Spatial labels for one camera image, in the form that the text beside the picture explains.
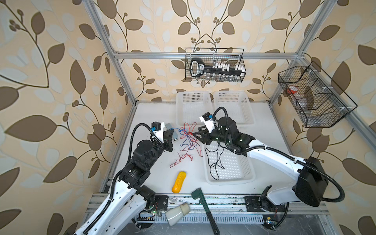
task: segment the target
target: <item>white tabletop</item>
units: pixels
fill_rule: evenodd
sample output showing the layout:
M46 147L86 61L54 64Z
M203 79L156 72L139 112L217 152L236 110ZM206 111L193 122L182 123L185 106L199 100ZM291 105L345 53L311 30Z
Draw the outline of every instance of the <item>white tabletop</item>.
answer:
M251 108L255 118L254 124L238 126L239 131L254 136L270 147L288 153L288 149L268 104L251 103ZM119 158L116 172L121 170L127 162L130 135L134 127L138 123L146 123L150 126L154 121L164 121L165 123L171 123L172 127L180 128L180 126L175 126L175 110L175 104L171 103L140 103L138 105L123 151ZM139 127L134 135L132 151L135 150L138 142L143 139L149 139L149 137L150 132L143 126ZM174 163L176 159L179 159L177 153L180 153L180 149L183 148L179 146L182 141L183 140L180 139L173 141L174 151L171 153L163 153L159 157L150 170L151 175L144 182L144 185L154 190L157 194L171 194L171 188L180 171L187 173L180 191L182 194L190 194L197 188L201 188L205 194L260 194L269 185L291 180L290 177L278 169L257 159L252 159L256 174L256 179L253 182L237 185L211 185L205 179L203 157L200 157L197 151L190 151L190 154L193 156L192 161L190 161L189 158L185 158L178 165L170 168L170 165Z

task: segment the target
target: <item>gray floor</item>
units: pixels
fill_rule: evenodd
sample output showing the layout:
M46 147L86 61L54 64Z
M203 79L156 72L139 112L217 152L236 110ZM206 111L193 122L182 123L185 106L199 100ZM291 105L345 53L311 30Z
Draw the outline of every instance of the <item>gray floor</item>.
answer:
M286 217L276 231L268 231L260 224L218 224L221 235L325 235L318 218L306 216ZM129 223L120 235L204 235L213 234L210 224L153 224L147 229L138 230Z

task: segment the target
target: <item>yellow object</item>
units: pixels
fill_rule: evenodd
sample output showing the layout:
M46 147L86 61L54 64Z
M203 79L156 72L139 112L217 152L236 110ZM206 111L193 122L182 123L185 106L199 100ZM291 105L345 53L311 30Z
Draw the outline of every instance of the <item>yellow object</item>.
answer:
M172 192L173 193L180 192L180 190L182 189L182 185L183 185L183 182L184 182L184 179L185 179L186 176L187 176L187 174L185 172L183 172L183 171L179 172L179 174L176 177L175 184L172 187Z

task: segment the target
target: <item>metal basket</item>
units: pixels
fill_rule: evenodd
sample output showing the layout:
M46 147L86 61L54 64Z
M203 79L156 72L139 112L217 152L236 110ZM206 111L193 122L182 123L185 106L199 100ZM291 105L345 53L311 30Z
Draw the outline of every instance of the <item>metal basket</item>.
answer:
M242 82L246 75L243 52L233 48L186 48L185 77L198 82Z
M357 104L319 65L312 63L280 72L278 82L305 127L332 127L352 112ZM318 68L330 78L330 85L317 75ZM352 104L346 105L343 98Z

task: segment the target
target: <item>white plastic basket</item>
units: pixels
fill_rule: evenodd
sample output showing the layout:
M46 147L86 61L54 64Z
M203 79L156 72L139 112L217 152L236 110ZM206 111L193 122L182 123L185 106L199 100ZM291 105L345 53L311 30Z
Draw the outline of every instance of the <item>white plastic basket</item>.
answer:
M253 124L254 118L248 96L243 91L216 91L214 96L214 110L224 107L229 117L236 124ZM223 111L215 115L217 119L224 117Z
M210 93L207 91L184 91L176 95L176 124L184 126L194 122L202 124L200 116L204 113L213 113L213 104Z
M215 151L217 146L218 143L214 141L209 146L201 144L204 158L205 178L209 184L234 185L248 183L255 180L255 170L253 169L251 158L244 155L236 155L227 149L223 150L221 162L218 162L218 165L222 165L224 169L216 166L217 171L215 171L215 167L210 168L209 164L211 165L217 162L217 152L218 156L222 152L222 148L220 146L216 152L209 152Z

